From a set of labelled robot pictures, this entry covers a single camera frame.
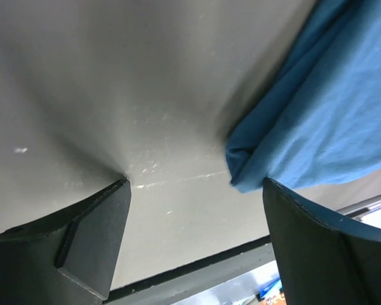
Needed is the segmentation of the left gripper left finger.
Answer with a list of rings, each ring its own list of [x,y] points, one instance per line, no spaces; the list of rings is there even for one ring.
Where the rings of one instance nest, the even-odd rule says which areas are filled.
[[[101,304],[131,202],[127,180],[0,234],[0,304]]]

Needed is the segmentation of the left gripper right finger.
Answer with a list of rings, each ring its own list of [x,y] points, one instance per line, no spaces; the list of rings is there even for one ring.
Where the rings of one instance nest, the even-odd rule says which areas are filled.
[[[287,304],[381,304],[381,229],[273,179],[263,203]]]

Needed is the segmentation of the blue t shirt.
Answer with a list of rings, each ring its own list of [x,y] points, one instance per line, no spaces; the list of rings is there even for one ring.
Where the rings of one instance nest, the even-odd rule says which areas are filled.
[[[381,1],[320,1],[225,158],[248,193],[350,182],[381,169]]]

